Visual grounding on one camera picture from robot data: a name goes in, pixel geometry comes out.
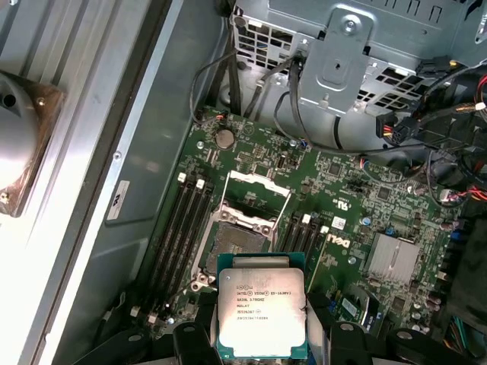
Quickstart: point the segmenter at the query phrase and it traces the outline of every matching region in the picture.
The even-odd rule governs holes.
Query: black cable
[[[257,102],[259,101],[260,94],[263,92],[264,85],[266,84],[267,80],[274,75],[278,74],[280,72],[283,72],[285,69],[287,69],[291,65],[292,59],[287,59],[285,60],[282,64],[279,66],[274,67],[272,70],[267,72],[265,75],[260,78],[259,83],[256,86],[255,91],[253,92],[252,95],[252,100],[250,101],[249,105],[245,109],[245,112],[243,112],[243,117],[244,118],[249,118],[250,115],[252,115],[253,109],[257,105]]]
[[[340,142],[340,135],[338,133],[338,127],[339,127],[339,124],[340,124],[340,119],[341,118],[339,116],[336,116],[335,117],[335,122],[333,122],[333,138],[335,139],[336,147],[339,150],[342,150],[343,149],[343,146],[342,146],[342,142]]]
[[[233,27],[228,21],[229,29],[229,45],[234,48],[234,31]],[[237,55],[234,54],[228,60],[228,78],[230,84],[230,111],[238,116],[242,113],[242,97],[240,95],[240,81],[238,79]]]
[[[377,149],[377,150],[337,150],[336,148],[328,148],[320,144],[315,144],[307,132],[304,126],[303,119],[299,113],[298,105],[298,86],[299,86],[299,72],[300,65],[298,60],[294,60],[291,64],[291,70],[289,72],[289,97],[291,99],[291,111],[296,122],[296,125],[303,131],[304,137],[307,139],[307,143],[311,148],[315,148],[325,154],[339,154],[339,155],[349,155],[349,156],[365,156],[365,155],[377,155],[377,154],[389,154],[392,152],[400,151],[418,151],[425,149],[423,144],[409,144],[406,146],[398,146],[387,149]]]
[[[436,198],[433,192],[433,188],[431,187],[431,158],[433,157],[433,153],[433,151],[429,152],[428,162],[426,163],[426,182],[428,183],[427,185],[429,196],[434,205],[441,209],[457,209],[465,204],[465,202],[468,200],[468,195],[460,203],[456,203],[454,205],[443,205],[442,202]]]
[[[198,118],[196,118],[195,111],[194,111],[194,93],[195,93],[196,83],[198,82],[199,76],[201,76],[201,74],[203,72],[205,72],[206,70],[208,70],[209,68],[211,68],[215,65],[218,65],[220,62],[223,62],[225,59],[229,59],[230,57],[235,55],[237,52],[238,52],[237,49],[232,49],[230,52],[225,53],[219,59],[216,59],[212,63],[207,64],[205,67],[199,69],[198,72],[196,72],[195,77],[193,78],[193,82],[191,83],[191,91],[189,92],[189,113],[191,114],[191,119],[195,123],[197,123],[199,125],[203,125],[206,123],[214,122],[216,120],[216,117],[210,118],[208,120],[199,120]]]
[[[418,167],[418,169],[410,176],[407,176],[401,180],[397,180],[397,181],[387,181],[387,180],[382,180],[382,179],[379,179],[375,176],[373,176],[370,171],[367,171],[367,169],[365,168],[365,166],[368,164],[368,161],[365,161],[364,162],[364,166],[362,167],[363,171],[364,171],[364,174],[367,175],[367,177],[372,180],[372,181],[375,181],[376,183],[382,183],[382,184],[386,184],[386,185],[399,185],[399,184],[402,184],[402,183],[405,183],[407,181],[410,181],[411,179],[414,179],[415,177],[419,176],[419,174],[422,173],[422,170],[423,170],[423,167],[424,166],[421,166],[421,167]]]
[[[286,91],[285,93],[283,93],[283,95],[281,95],[281,97],[279,98],[279,100],[277,101],[277,104],[275,105],[275,109],[274,109],[274,124],[275,124],[275,127],[285,136],[287,137],[288,139],[293,139],[295,140],[296,138],[294,138],[292,135],[289,135],[282,127],[281,127],[281,123],[279,122],[279,118],[277,116],[277,113],[279,112],[279,109],[281,109],[281,105],[282,105],[282,101],[284,100],[285,97],[287,97],[289,95],[289,91]]]

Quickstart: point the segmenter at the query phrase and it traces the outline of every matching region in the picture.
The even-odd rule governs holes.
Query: connector
[[[420,78],[441,78],[456,65],[456,62],[451,62],[447,56],[423,59],[416,68],[416,76]]]
[[[401,144],[413,138],[419,130],[419,123],[416,119],[407,116],[393,128],[393,135],[390,140],[394,144]]]

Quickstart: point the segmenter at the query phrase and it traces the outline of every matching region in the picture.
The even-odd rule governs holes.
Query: motherboard
[[[435,207],[419,181],[371,181],[358,157],[205,113],[217,122],[189,131],[139,278],[147,295],[136,312],[155,332],[194,317],[228,252],[304,252],[306,291],[326,294],[337,319],[377,337],[429,332],[458,211]],[[368,171],[402,179],[372,163]]]

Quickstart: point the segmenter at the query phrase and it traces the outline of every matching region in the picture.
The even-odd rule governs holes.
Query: metal bracket
[[[301,100],[341,116],[353,107],[369,57],[364,48],[373,21],[337,8],[324,41],[311,45],[301,76]]]

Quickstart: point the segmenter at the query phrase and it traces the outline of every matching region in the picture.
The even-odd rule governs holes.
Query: metal plate
[[[219,340],[235,357],[289,357],[305,341],[298,268],[228,268],[219,275]]]

